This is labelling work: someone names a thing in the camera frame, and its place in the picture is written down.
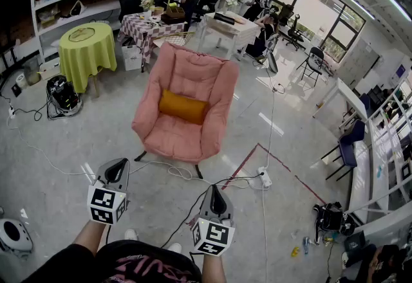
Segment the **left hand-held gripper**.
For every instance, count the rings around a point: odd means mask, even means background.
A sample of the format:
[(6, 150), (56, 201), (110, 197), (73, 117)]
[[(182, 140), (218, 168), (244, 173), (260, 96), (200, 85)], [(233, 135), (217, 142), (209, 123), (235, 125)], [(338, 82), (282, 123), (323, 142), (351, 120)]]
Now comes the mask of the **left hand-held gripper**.
[(119, 222), (127, 210), (129, 170), (127, 158), (111, 160), (98, 168), (98, 180), (88, 187), (87, 208), (92, 221), (109, 225)]

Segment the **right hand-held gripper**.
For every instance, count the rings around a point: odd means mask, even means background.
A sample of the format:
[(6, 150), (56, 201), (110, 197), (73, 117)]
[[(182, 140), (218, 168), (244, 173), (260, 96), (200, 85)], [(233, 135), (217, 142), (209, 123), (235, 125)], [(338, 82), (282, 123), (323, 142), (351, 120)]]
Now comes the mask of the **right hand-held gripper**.
[(191, 228), (194, 250), (220, 257), (228, 250), (235, 232), (233, 204), (224, 191), (211, 185), (200, 207), (200, 216)]

